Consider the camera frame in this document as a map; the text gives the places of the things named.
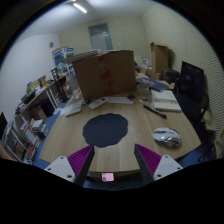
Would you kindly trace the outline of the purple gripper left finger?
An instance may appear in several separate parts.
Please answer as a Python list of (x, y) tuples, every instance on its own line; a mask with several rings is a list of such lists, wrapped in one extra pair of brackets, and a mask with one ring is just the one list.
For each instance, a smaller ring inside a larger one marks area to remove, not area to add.
[(94, 155), (94, 146), (89, 145), (68, 157), (59, 156), (45, 168), (45, 171), (78, 186), (83, 186)]

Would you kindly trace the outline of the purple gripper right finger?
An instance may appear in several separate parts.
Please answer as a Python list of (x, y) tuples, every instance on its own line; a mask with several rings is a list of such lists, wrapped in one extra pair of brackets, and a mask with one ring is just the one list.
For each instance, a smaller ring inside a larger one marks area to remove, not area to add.
[(171, 156), (161, 156), (139, 144), (135, 145), (134, 154), (145, 184), (160, 180), (182, 169), (182, 166)]

